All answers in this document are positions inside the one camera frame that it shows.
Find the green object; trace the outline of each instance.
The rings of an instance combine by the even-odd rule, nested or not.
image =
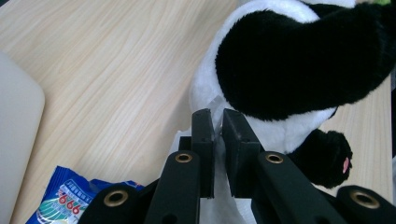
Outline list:
[[[386,5],[390,3],[390,0],[375,0],[374,2],[380,5]]]

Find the white plush fur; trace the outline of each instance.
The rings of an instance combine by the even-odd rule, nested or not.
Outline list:
[[[354,1],[351,0],[305,0],[305,2],[314,4],[333,2],[335,5],[344,7],[354,6]],[[223,108],[233,109],[225,101],[216,75],[215,60],[218,48],[222,39],[227,35],[236,21],[248,13],[265,9],[286,15],[299,22],[312,22],[318,19],[314,11],[297,0],[258,0],[248,2],[239,7],[230,15],[217,32],[193,77],[190,92],[192,112],[207,108],[215,98],[222,99],[221,105],[218,106],[218,109],[221,111]],[[247,116],[247,121],[266,150],[289,153],[297,148],[322,122],[328,119],[334,110],[335,108],[311,111],[305,114],[292,115],[280,121],[262,121]],[[214,122],[218,122],[219,118],[213,118],[213,120]]]

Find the light wood grain surface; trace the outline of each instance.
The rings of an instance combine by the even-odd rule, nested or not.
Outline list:
[[[177,130],[190,127],[188,88],[235,8],[222,0],[11,0],[0,50],[43,88],[46,106],[12,223],[37,209],[56,165],[88,179],[155,180]],[[391,199],[389,79],[323,129],[354,150],[348,184]]]

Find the black plush arm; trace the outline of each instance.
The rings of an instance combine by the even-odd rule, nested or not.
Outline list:
[[[246,15],[221,43],[219,84],[237,110],[284,119],[354,103],[396,62],[396,7],[357,5],[301,24],[271,11]]]

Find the plush paw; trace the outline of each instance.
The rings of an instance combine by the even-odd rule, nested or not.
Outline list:
[[[314,130],[288,155],[314,184],[328,189],[349,177],[352,151],[342,133]]]

